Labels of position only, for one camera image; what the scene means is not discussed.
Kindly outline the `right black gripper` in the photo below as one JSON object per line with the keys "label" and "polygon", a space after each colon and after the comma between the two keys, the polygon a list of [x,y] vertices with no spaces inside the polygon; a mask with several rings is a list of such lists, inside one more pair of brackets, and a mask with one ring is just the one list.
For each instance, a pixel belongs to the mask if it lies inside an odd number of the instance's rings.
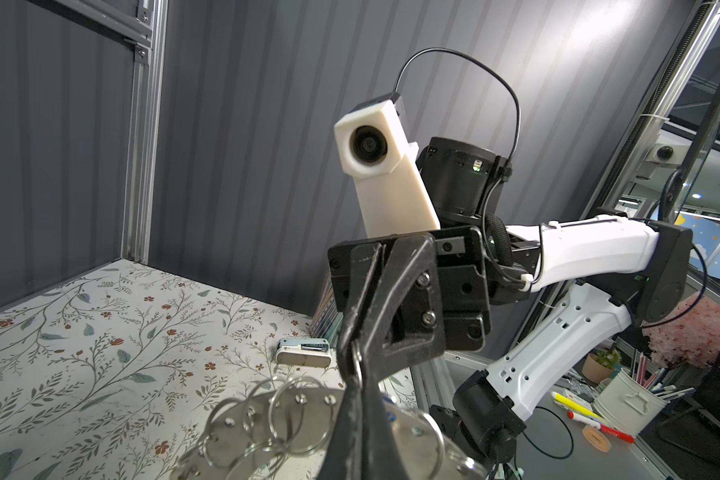
{"label": "right black gripper", "polygon": [[510,162],[456,140],[434,137],[416,165],[441,228],[369,238],[350,252],[349,289],[337,341],[340,372],[379,382],[455,351],[478,351],[492,304],[524,298],[514,286],[538,259],[492,211],[491,189]]}

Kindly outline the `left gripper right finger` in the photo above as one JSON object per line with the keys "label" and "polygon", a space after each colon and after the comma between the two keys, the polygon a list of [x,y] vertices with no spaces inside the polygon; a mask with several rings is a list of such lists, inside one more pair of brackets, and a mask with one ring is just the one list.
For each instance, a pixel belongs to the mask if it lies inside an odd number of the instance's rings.
{"label": "left gripper right finger", "polygon": [[362,479],[407,479],[378,384],[362,391]]}

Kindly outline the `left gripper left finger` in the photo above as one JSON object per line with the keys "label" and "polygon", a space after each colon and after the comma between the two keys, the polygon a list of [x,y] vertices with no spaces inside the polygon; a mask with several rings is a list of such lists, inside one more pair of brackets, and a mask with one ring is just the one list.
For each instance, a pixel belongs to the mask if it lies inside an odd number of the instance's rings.
{"label": "left gripper left finger", "polygon": [[347,381],[318,480],[360,479],[362,473],[363,405],[360,387]]}

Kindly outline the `large keyring with coloured keys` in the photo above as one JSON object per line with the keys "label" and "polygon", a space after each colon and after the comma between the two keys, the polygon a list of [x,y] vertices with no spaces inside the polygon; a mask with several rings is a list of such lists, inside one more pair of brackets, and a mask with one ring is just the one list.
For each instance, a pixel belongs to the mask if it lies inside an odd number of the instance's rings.
{"label": "large keyring with coloured keys", "polygon": [[[407,479],[488,477],[488,469],[452,441],[431,414],[378,387]],[[311,459],[317,461],[318,476],[345,390],[310,374],[264,378],[246,395],[214,405],[170,476],[273,479]]]}

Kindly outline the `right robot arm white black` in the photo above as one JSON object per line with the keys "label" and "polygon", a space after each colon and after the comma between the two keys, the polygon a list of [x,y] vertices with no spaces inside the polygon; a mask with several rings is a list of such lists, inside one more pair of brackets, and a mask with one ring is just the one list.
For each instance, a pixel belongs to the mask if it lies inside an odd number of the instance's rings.
{"label": "right robot arm white black", "polygon": [[[489,281],[505,271],[491,265],[476,227],[429,229],[434,208],[417,150],[394,148],[373,163],[340,152],[372,233],[328,253],[344,313],[337,364],[347,390],[324,470],[344,478],[404,473],[378,384],[457,349],[467,322],[488,310]],[[617,214],[542,229],[536,271],[520,277],[519,290],[561,280],[570,289],[528,337],[457,389],[464,443],[491,462],[509,461],[527,420],[569,368],[632,325],[656,326],[678,304],[692,247],[686,228]]]}

